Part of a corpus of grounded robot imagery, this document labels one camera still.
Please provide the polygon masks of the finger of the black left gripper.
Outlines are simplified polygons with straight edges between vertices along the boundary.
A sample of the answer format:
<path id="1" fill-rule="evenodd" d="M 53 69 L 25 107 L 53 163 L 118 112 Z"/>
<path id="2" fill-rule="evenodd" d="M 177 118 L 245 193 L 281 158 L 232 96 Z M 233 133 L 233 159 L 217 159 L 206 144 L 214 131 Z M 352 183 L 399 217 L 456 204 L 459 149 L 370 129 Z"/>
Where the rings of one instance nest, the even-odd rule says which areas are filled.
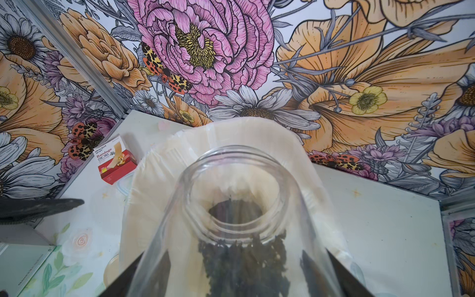
<path id="1" fill-rule="evenodd" d="M 1 199 L 1 225 L 17 225 L 70 211 L 83 205 L 82 199 Z"/>

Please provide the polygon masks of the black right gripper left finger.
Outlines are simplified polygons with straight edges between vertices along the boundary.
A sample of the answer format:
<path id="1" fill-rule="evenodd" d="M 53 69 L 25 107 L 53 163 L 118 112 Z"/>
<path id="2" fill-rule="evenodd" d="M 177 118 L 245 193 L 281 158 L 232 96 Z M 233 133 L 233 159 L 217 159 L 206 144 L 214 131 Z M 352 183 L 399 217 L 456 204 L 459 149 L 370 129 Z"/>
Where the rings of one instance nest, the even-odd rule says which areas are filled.
<path id="1" fill-rule="evenodd" d="M 109 285 L 100 297 L 125 297 L 129 291 L 133 276 L 139 266 L 142 254 L 111 284 Z M 169 273 L 171 270 L 171 261 L 169 253 L 165 252 L 163 257 L 154 269 L 151 276 L 152 283 L 147 288 L 146 297 L 164 297 L 168 286 Z"/>

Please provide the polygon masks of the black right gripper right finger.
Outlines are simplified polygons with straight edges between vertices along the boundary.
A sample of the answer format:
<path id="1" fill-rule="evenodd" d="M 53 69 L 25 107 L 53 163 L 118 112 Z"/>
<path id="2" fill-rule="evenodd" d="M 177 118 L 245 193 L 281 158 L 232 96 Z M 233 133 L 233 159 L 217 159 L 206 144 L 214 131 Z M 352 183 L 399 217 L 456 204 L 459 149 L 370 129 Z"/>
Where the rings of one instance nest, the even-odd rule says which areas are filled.
<path id="1" fill-rule="evenodd" d="M 301 269 L 308 286 L 310 297 L 373 297 L 374 295 L 327 251 L 336 280 L 328 283 L 328 277 L 321 273 L 317 263 L 303 251 Z"/>

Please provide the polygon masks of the glass tea jar beige lid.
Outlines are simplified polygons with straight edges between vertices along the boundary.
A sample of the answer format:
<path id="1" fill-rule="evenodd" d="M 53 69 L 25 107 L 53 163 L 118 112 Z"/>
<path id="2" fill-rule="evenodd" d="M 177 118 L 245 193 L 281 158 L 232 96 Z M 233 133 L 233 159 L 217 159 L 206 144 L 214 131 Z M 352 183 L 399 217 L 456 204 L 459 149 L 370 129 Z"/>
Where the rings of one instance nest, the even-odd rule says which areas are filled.
<path id="1" fill-rule="evenodd" d="M 180 175 L 130 297 L 340 297 L 291 173 L 248 146 L 211 150 Z"/>

